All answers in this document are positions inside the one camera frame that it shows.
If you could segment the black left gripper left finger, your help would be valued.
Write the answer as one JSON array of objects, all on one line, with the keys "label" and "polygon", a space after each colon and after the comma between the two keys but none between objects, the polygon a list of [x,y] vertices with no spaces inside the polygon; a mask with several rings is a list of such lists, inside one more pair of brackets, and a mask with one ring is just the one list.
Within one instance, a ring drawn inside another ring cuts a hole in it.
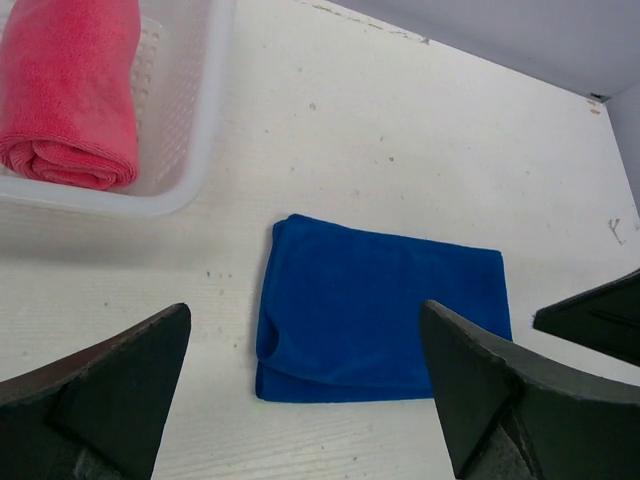
[{"label": "black left gripper left finger", "polygon": [[190,331],[175,304],[3,381],[2,478],[151,478]]}]

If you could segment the pink microfiber towel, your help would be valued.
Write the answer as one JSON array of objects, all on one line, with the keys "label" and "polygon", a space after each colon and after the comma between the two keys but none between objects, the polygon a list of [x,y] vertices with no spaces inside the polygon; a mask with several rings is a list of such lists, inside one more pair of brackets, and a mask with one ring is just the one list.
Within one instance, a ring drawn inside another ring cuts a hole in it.
[{"label": "pink microfiber towel", "polygon": [[139,174],[130,71],[136,1],[14,3],[1,38],[1,163],[94,190]]}]

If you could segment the blue microfiber towel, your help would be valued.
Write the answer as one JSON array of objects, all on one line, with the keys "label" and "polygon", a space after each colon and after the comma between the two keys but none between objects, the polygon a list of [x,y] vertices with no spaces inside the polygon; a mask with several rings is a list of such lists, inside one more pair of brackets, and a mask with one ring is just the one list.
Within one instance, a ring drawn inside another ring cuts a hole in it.
[{"label": "blue microfiber towel", "polygon": [[294,214],[272,228],[256,332],[256,396],[281,403],[428,398],[419,334],[437,301],[510,338],[503,257]]}]

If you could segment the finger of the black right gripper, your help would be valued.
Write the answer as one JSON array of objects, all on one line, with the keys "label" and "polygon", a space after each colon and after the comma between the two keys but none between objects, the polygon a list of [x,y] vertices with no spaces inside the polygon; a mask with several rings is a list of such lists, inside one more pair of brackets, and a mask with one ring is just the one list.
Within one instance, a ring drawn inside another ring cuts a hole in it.
[{"label": "finger of the black right gripper", "polygon": [[639,364],[639,272],[538,310],[533,328]]}]

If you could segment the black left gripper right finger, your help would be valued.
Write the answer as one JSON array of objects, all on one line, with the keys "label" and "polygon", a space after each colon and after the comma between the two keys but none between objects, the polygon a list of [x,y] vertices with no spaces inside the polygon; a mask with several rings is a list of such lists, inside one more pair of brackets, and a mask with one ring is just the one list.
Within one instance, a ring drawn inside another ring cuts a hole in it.
[{"label": "black left gripper right finger", "polygon": [[419,327],[456,478],[638,478],[638,387],[550,360],[436,301]]}]

